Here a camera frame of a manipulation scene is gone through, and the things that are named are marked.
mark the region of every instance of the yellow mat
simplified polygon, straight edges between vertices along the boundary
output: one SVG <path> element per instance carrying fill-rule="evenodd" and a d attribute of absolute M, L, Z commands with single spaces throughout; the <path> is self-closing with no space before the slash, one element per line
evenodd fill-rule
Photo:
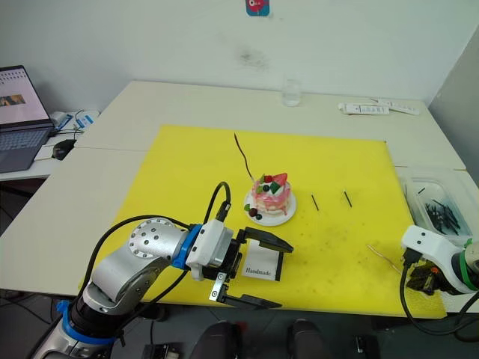
<path fill-rule="evenodd" d="M 236 133 L 253 176 L 287 172 L 298 204 L 296 214 L 286 224 L 259 227 L 271 230 L 294 247 L 292 254 L 284 255 L 281 282 L 243 277 L 240 266 L 228 294 L 254 295 L 288 309 L 403 316 L 400 275 L 367 248 L 367 244 L 372 245 L 402 268 L 400 239 L 412 219 L 386 143 Z M 246 226 L 258 227 L 243 211 L 251 180 L 233 134 L 223 129 L 162 126 L 115 223 L 141 214 L 201 223 L 213 189 L 218 182 L 226 181 L 232 191 L 226 226 L 235 234 Z M 222 196 L 220 191 L 213 215 Z M 108 239 L 99 259 L 120 247 L 134 226 L 126 226 Z M 179 274 L 179 269 L 166 269 L 145 300 L 157 295 Z M 210 280 L 195 282 L 188 275 L 164 301 L 215 305 L 208 300 L 212 285 Z M 406 299 L 415 316 L 445 316 L 438 295 L 426 298 L 408 289 Z"/>

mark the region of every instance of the desk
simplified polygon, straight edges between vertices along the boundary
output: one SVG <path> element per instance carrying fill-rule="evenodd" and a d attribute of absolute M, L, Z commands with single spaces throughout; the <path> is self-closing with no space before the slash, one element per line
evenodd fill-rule
<path fill-rule="evenodd" d="M 382 139 L 397 166 L 464 169 L 422 102 L 405 102 L 421 116 L 359 117 L 337 110 L 338 102 L 353 100 L 365 101 L 305 95 L 301 106 L 286 108 L 275 92 L 132 82 L 0 238 L 0 287 L 77 293 L 91 251 L 112 224 L 161 123 Z M 477 191 L 470 176 L 458 172 Z M 452 302 L 447 309 L 457 310 L 459 300 Z"/>
<path fill-rule="evenodd" d="M 76 147 L 146 151 L 163 123 L 337 138 L 384 140 L 394 165 L 466 169 L 421 101 L 421 115 L 349 116 L 339 102 L 365 97 L 305 94 L 285 107 L 275 91 L 131 82 Z"/>

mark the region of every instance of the laptop keyboard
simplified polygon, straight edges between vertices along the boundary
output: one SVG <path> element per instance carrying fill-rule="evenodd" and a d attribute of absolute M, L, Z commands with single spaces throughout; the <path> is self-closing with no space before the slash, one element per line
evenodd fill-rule
<path fill-rule="evenodd" d="M 0 134 L 0 151 L 36 147 L 40 144 L 45 130 L 9 132 Z"/>

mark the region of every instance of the pink cake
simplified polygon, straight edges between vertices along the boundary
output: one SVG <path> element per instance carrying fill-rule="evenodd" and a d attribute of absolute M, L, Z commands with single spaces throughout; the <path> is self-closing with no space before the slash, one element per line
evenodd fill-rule
<path fill-rule="evenodd" d="M 254 182 L 251 189 L 254 203 L 245 206 L 245 210 L 251 217 L 260 220 L 263 215 L 287 215 L 287 208 L 290 204 L 291 184 L 286 179 L 287 174 L 263 175 Z"/>

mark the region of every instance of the strawberry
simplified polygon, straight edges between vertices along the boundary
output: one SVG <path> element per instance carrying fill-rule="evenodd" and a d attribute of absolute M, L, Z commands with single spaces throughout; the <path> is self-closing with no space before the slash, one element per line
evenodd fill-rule
<path fill-rule="evenodd" d="M 272 180 L 279 185 L 284 185 L 287 180 L 287 174 L 277 174 L 276 176 L 272 177 Z"/>

